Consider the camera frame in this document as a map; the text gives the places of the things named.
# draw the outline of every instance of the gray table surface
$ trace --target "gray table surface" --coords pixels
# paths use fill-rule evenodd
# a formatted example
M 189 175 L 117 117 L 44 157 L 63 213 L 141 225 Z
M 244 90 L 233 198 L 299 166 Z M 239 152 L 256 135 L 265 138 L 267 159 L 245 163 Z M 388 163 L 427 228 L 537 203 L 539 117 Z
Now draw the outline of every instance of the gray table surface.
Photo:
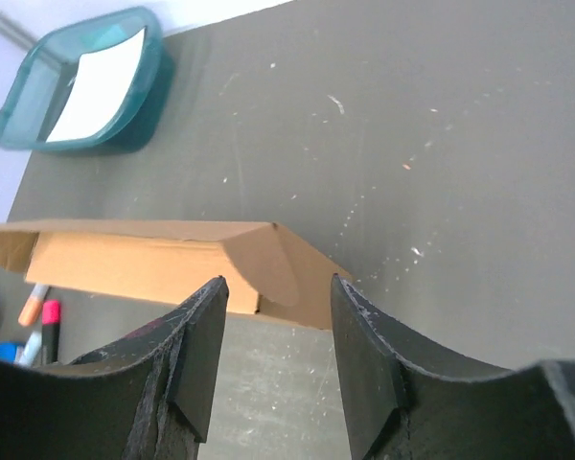
M 575 357 L 575 3 L 303 0 L 167 44 L 151 143 L 34 153 L 11 220 L 276 220 L 451 348 Z M 26 293 L 0 271 L 0 335 Z M 164 311 L 60 295 L 64 361 Z M 332 336 L 230 318 L 200 457 L 270 456 L 348 458 Z

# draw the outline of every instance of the teal plastic tray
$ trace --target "teal plastic tray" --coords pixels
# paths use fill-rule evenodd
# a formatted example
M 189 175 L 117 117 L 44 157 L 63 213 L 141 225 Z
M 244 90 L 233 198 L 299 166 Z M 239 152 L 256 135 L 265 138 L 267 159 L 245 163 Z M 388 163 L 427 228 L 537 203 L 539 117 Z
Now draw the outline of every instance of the teal plastic tray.
M 122 89 L 127 88 L 125 96 L 113 98 L 113 109 L 107 109 L 103 114 L 107 119 L 104 123 L 103 117 L 95 113 L 101 104 L 73 103 L 77 92 L 81 100 L 81 87 L 77 88 L 77 84 L 95 81 L 94 87 L 98 87 L 99 92 L 106 91 L 107 88 L 103 89 L 105 81 L 115 75 L 109 57 L 113 55 L 106 51 L 123 49 L 134 41 L 138 47 L 136 58 L 132 58 L 129 65 L 131 70 L 135 69 L 133 76 L 130 74 L 131 80 L 125 78 L 125 83 L 119 83 Z M 90 57 L 100 56 L 98 52 L 104 53 L 104 60 L 100 60 L 99 65 L 95 58 L 96 67 L 90 70 L 86 62 L 91 61 Z M 83 83 L 82 74 L 89 77 L 93 72 L 96 75 Z M 127 140 L 130 148 L 142 147 L 155 131 L 172 76 L 173 61 L 164 49 L 160 24 L 145 8 L 114 12 L 53 31 L 36 43 L 17 72 L 0 111 L 0 147 L 9 150 L 84 150 L 108 141 L 118 133 L 121 135 L 117 138 Z M 116 93 L 122 94 L 108 91 L 105 99 Z M 144 106 L 151 107 L 154 113 L 142 117 L 139 111 Z M 86 115 L 89 126 L 79 123 Z M 68 127 L 68 121 L 74 122 L 70 124 L 70 130 L 64 131 L 62 128 Z M 103 125 L 97 128 L 94 123 Z M 136 125 L 133 132 L 137 134 L 136 142 L 122 132 L 130 124 Z

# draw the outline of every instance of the cardboard box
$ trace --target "cardboard box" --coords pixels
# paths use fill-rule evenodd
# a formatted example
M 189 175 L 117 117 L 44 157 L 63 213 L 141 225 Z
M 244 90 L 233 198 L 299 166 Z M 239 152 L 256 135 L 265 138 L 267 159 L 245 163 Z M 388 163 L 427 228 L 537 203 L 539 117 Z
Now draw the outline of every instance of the cardboard box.
M 268 222 L 12 222 L 0 225 L 0 266 L 30 283 L 175 305 L 222 275 L 229 312 L 328 330 L 332 276 L 350 278 Z

